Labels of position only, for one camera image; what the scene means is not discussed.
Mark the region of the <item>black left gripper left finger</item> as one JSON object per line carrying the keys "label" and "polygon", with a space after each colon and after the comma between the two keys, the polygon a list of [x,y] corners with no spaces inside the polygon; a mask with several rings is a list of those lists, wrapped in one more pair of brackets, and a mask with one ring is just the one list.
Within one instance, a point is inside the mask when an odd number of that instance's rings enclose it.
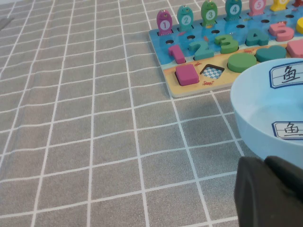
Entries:
{"label": "black left gripper left finger", "polygon": [[235,206],[240,227],[303,225],[303,196],[296,196],[259,158],[239,159]]}

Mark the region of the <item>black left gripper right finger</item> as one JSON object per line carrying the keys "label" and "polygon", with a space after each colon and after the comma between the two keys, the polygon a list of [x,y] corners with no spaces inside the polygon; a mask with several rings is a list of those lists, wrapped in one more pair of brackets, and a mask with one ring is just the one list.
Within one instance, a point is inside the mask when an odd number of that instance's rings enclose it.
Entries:
{"label": "black left gripper right finger", "polygon": [[296,196],[303,195],[303,170],[301,168],[277,156],[268,156],[264,162]]}

